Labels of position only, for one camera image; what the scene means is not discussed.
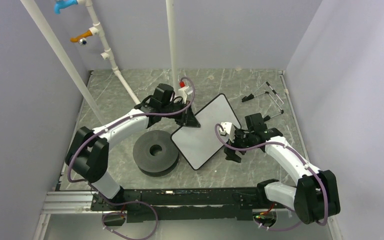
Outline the black framed whiteboard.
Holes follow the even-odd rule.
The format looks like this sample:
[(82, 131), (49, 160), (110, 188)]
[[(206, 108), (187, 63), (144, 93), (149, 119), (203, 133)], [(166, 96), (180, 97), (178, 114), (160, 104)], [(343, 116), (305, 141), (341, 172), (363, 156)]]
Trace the black framed whiteboard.
[(228, 98), (220, 93), (195, 114), (200, 127), (179, 127), (170, 138), (190, 167), (197, 171), (224, 146), (217, 138), (215, 125), (241, 123)]

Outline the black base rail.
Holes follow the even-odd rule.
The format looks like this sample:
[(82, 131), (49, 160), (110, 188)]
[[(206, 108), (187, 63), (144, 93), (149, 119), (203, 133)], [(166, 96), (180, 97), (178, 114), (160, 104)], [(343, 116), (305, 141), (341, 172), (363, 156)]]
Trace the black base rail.
[(123, 211), (127, 223), (141, 223), (155, 219), (251, 221), (255, 215), (277, 207), (262, 200), (256, 187), (126, 189), (122, 201), (127, 203), (125, 207), (94, 193), (90, 209)]

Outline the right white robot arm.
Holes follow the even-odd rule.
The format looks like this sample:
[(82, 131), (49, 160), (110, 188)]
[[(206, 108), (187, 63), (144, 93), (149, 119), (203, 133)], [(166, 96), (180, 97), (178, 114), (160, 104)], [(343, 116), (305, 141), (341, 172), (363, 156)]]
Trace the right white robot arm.
[(341, 211), (337, 179), (331, 170), (321, 170), (295, 150), (277, 128), (269, 128), (260, 113), (245, 117), (246, 129), (232, 122), (215, 125), (216, 137), (224, 146), (226, 160), (240, 163), (247, 151), (259, 149), (277, 161), (292, 178), (294, 186), (269, 179), (257, 184), (255, 200), (267, 208), (273, 203), (293, 210), (306, 225), (324, 226)]

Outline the aluminium extrusion rail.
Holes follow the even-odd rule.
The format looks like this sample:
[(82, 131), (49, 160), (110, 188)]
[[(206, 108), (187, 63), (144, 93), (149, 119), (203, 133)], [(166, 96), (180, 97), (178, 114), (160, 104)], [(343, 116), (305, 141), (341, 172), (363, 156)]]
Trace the aluminium extrusion rail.
[(46, 193), (33, 240), (43, 240), (51, 215), (90, 213), (93, 193), (89, 191), (49, 191)]

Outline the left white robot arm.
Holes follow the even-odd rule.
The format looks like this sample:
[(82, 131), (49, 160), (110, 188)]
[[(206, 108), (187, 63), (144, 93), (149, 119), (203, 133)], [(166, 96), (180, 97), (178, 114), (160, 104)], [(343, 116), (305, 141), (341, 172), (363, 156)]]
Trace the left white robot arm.
[(72, 171), (81, 176), (81, 182), (89, 183), (104, 196), (104, 204), (111, 210), (124, 203), (124, 192), (108, 172), (109, 152), (130, 135), (150, 128), (162, 118), (175, 120), (181, 127), (199, 128), (201, 125), (192, 110), (196, 96), (192, 81), (175, 93), (171, 85), (160, 83), (153, 94), (135, 105), (124, 116), (100, 127), (79, 128), (72, 140), (65, 163), (67, 178), (73, 183)]

